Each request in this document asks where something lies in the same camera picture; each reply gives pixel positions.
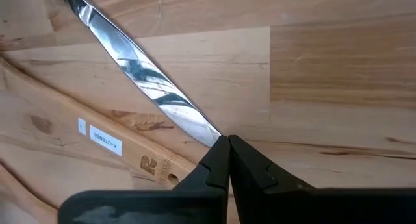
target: knife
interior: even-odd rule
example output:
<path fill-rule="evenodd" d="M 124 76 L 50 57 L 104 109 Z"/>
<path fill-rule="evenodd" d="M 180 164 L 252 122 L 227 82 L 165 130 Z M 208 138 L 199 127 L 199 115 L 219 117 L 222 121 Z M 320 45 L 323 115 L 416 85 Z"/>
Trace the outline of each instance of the knife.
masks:
<path fill-rule="evenodd" d="M 208 147 L 214 145 L 221 136 L 220 131 L 126 33 L 91 0 L 64 1 L 137 88 L 190 136 Z"/>

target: white label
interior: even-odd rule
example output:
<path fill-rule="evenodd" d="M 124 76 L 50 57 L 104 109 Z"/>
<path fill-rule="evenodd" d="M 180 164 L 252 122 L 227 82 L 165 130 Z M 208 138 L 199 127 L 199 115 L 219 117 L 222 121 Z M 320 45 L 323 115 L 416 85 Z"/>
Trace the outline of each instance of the white label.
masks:
<path fill-rule="evenodd" d="M 78 131 L 81 134 L 86 135 L 86 121 L 82 118 L 78 118 Z"/>
<path fill-rule="evenodd" d="M 116 153 L 120 156 L 122 155 L 123 142 L 99 130 L 93 125 L 90 126 L 90 138 L 106 149 L 111 150 L 113 153 Z"/>

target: wooden board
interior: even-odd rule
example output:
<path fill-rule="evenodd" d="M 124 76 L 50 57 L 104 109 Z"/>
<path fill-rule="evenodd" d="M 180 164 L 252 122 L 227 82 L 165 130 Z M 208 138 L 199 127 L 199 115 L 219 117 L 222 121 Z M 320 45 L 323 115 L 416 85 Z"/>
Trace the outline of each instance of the wooden board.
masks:
<path fill-rule="evenodd" d="M 4 224 L 39 224 L 39 222 L 28 213 L 19 209 L 14 203 L 6 200 L 0 200 L 0 221 Z"/>
<path fill-rule="evenodd" d="M 106 118 L 76 100 L 68 97 L 45 84 L 20 72 L 0 59 L 0 81 L 6 84 L 5 90 L 17 95 L 42 109 L 73 132 L 80 132 L 93 143 L 101 142 L 102 134 L 109 134 L 120 144 L 114 151 L 114 140 L 104 145 L 120 159 L 133 168 L 147 174 L 152 180 L 165 187 L 173 188 L 179 180 L 184 179 L 195 164 L 167 150 L 165 147 L 139 135 L 123 125 Z M 45 134 L 51 134 L 53 126 L 48 118 L 31 116 L 33 125 Z M 99 137 L 92 129 L 99 129 Z"/>
<path fill-rule="evenodd" d="M 85 190 L 164 189 L 32 104 L 5 92 L 0 100 L 0 161 L 52 207 Z M 0 189 L 4 222 L 28 223 L 26 215 L 17 216 L 17 208 L 2 199 L 5 195 L 15 203 L 7 194 Z"/>
<path fill-rule="evenodd" d="M 312 185 L 416 186 L 416 0 L 94 2 L 224 134 Z M 0 54 L 13 65 L 193 163 L 207 152 L 128 81 L 61 0 L 0 0 L 0 9 Z M 2 135 L 31 150 L 46 142 L 53 155 L 66 139 L 65 154 L 128 171 L 93 145 L 82 151 L 76 133 L 5 131 L 15 119 L 31 126 L 17 105 Z"/>

